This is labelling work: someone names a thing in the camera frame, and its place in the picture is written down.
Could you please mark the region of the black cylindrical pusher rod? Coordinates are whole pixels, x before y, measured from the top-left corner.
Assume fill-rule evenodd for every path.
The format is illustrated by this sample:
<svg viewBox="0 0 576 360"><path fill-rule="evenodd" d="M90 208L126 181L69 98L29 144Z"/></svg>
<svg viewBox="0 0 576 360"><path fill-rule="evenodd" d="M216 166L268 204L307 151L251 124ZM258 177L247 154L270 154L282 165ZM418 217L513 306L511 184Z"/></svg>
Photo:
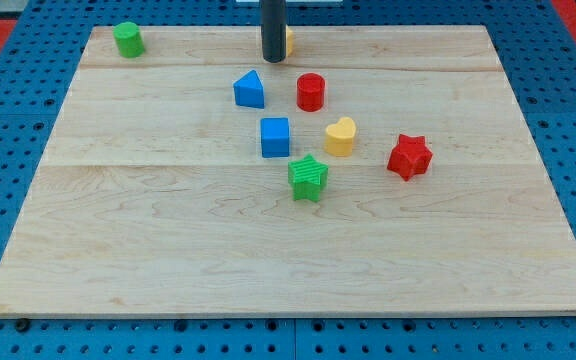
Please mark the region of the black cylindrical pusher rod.
<svg viewBox="0 0 576 360"><path fill-rule="evenodd" d="M262 55L270 63L286 57L286 1L260 0Z"/></svg>

